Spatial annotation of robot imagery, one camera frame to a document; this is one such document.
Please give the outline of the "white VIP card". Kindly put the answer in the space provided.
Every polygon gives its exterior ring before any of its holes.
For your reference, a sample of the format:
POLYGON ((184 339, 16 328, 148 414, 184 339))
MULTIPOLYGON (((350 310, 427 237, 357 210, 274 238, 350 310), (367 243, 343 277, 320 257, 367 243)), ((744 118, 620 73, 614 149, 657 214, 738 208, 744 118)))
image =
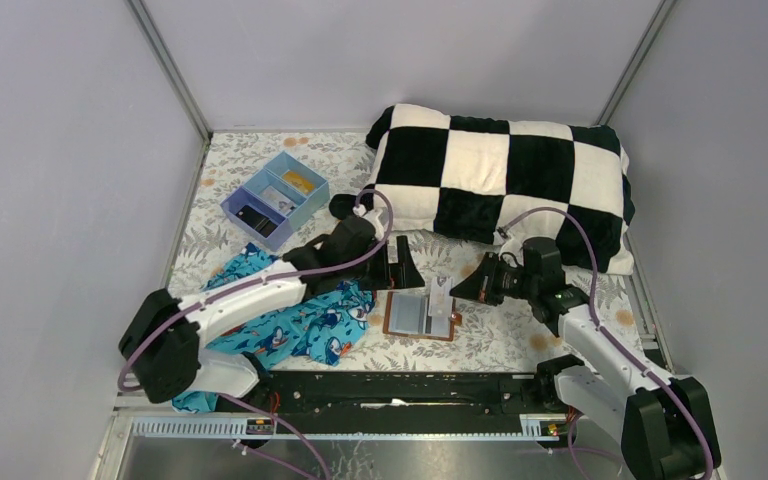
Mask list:
POLYGON ((453 279, 448 276, 436 276, 430 282, 427 315, 429 317, 450 318, 454 309, 454 300, 450 295, 453 279))

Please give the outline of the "brown leather card holder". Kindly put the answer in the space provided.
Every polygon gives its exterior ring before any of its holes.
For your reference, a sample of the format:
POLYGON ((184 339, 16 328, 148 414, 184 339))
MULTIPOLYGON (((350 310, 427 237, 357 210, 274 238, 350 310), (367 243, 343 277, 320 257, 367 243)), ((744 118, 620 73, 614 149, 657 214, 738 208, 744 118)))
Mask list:
POLYGON ((428 296, 388 293, 383 332, 400 337, 451 342, 456 328, 462 324, 462 315, 452 302, 447 316, 428 314, 428 296))

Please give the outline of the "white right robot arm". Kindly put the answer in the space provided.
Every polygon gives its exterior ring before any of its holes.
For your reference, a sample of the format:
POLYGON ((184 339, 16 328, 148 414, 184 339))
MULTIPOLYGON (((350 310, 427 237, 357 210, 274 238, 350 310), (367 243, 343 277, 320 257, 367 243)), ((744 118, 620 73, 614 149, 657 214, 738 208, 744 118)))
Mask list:
POLYGON ((528 239, 522 252, 521 261, 485 254, 451 296, 492 306, 527 301, 533 316, 574 350, 538 365, 542 400, 574 408, 611 435, 635 478, 710 477, 721 452, 704 386, 631 350, 598 320, 591 297, 567 282, 553 240, 528 239))

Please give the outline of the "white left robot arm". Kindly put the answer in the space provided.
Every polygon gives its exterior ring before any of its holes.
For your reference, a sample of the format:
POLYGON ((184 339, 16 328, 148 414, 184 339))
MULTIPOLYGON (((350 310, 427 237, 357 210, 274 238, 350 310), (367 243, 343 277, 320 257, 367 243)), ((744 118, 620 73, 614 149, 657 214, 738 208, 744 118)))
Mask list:
POLYGON ((208 344, 270 312, 294 307, 355 280, 363 290, 411 289, 425 282, 407 238, 396 238, 389 262, 387 235, 365 218, 350 216, 334 230, 285 253, 267 268, 188 300, 165 288, 147 295, 118 342, 134 390, 152 404, 188 391, 242 398, 265 377, 253 356, 221 353, 208 344))

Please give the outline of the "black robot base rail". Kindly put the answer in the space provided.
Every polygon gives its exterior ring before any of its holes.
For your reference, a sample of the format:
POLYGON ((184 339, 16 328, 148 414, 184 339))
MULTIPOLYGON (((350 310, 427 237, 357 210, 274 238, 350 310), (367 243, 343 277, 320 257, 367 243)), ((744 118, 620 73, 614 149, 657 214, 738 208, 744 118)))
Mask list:
POLYGON ((355 425, 373 418, 420 425, 479 415, 567 416, 548 405, 530 374, 276 371, 244 401, 279 418, 355 425))

